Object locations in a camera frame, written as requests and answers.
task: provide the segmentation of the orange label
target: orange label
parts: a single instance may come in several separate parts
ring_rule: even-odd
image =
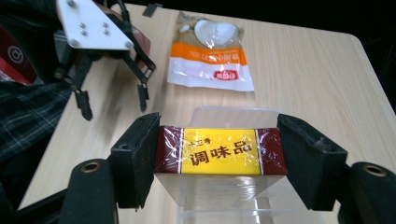
[[[248,64],[241,48],[202,49],[185,43],[174,43],[172,44],[171,57],[209,64]]]
[[[184,129],[182,174],[260,175],[255,130]]]

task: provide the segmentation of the yellow label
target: yellow label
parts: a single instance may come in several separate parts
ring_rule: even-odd
[[[184,129],[182,174],[260,175],[255,130]]]

